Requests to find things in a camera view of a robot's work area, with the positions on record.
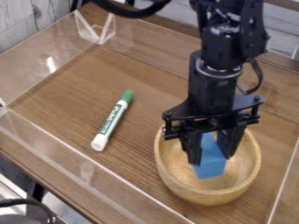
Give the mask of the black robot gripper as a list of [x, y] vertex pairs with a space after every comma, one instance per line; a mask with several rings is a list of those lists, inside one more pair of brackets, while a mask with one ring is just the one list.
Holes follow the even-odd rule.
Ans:
[[163, 112], [164, 139], [182, 141], [191, 165], [202, 162], [202, 136], [210, 132], [218, 133], [224, 158], [235, 155], [247, 126], [258, 123], [258, 108], [264, 102], [254, 95], [260, 83], [250, 90], [239, 86], [243, 64], [215, 68], [202, 55], [196, 51], [190, 57], [186, 100]]

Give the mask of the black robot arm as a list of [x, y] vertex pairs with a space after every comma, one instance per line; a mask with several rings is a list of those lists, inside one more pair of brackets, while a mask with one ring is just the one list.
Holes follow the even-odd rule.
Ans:
[[191, 0], [200, 28], [200, 50], [190, 57], [186, 100], [163, 112], [163, 136], [179, 139], [191, 165], [203, 160], [203, 135], [215, 132], [222, 155], [231, 158], [248, 125], [258, 123], [264, 99], [239, 85], [243, 65], [259, 79], [256, 57], [267, 51], [264, 0]]

